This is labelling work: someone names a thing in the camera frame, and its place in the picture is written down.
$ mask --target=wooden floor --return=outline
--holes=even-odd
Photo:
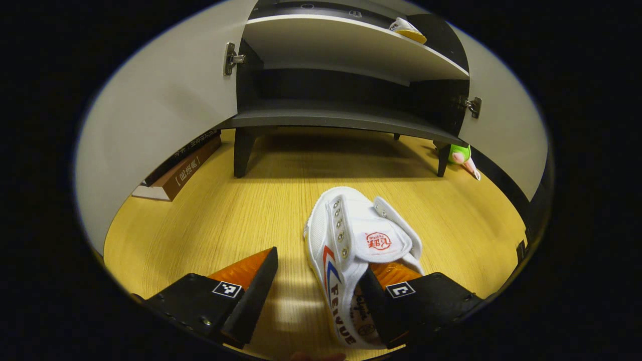
[[[438,178],[431,141],[362,130],[281,128],[257,140],[248,173],[232,176],[234,131],[173,202],[130,197],[109,229],[105,264],[129,291],[151,297],[188,272],[208,275],[277,246],[279,270],[251,344],[243,352],[286,360],[343,352],[349,360],[387,350],[345,349],[326,321],[308,268],[302,230],[323,191],[350,186],[380,195],[417,231],[425,271],[443,272],[480,297],[517,265],[525,226],[482,174],[449,165]]]

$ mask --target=shoe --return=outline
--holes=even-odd
[[[397,34],[410,38],[420,44],[425,43],[427,40],[426,37],[419,30],[417,30],[417,28],[400,17],[398,17],[397,20],[395,20],[395,22],[390,25],[388,30],[394,31]]]
[[[333,335],[349,348],[385,349],[358,282],[368,267],[382,287],[424,276],[417,233],[383,198],[335,187],[317,200],[303,237]]]

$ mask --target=cabinet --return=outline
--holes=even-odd
[[[385,16],[374,11],[337,16],[347,5],[315,13],[272,3],[233,0],[212,6],[159,35],[102,88],[82,128],[74,174],[81,219],[98,252],[140,180],[212,127],[243,129],[236,142],[247,145],[239,147],[245,153],[239,154],[241,165],[257,134],[284,125],[479,144],[532,196],[531,183],[539,178],[531,176],[541,177],[546,147],[543,157],[539,148],[513,149],[506,156],[499,145],[539,136],[528,144],[545,145],[541,120],[530,113],[524,117],[522,108],[535,109],[527,96],[513,107],[500,105],[521,86],[505,67],[478,66],[488,59],[501,65],[483,46],[430,14],[408,16],[420,30],[430,29],[429,42],[422,45],[385,29]],[[245,63],[225,75],[228,43],[245,55]],[[482,72],[485,81],[476,84]],[[508,85],[488,92],[493,78]],[[478,118],[468,109],[477,110],[475,97],[483,99]],[[495,111],[502,115],[495,117]],[[529,125],[539,122],[540,128],[503,125],[517,117]],[[534,134],[535,128],[542,131]],[[522,177],[522,164],[531,163],[535,166]],[[235,173],[241,165],[235,164]]]

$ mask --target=cabinet door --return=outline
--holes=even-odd
[[[468,58],[469,99],[482,99],[479,118],[466,111],[459,138],[495,162],[530,201],[544,173],[548,153],[542,118],[526,89],[503,62],[452,27]]]
[[[176,150],[236,109],[236,69],[223,75],[225,45],[236,50],[256,0],[225,1],[145,45],[105,84],[76,149],[78,209],[103,253],[112,219],[138,184]]]

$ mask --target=shelf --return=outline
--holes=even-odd
[[[265,69],[335,70],[402,85],[469,78],[466,70],[434,49],[390,30],[341,17],[261,17],[247,22],[243,38],[261,57]]]
[[[373,130],[465,146],[459,138],[409,113],[381,107],[307,100],[270,100],[255,104],[219,124],[245,127],[332,127]]]

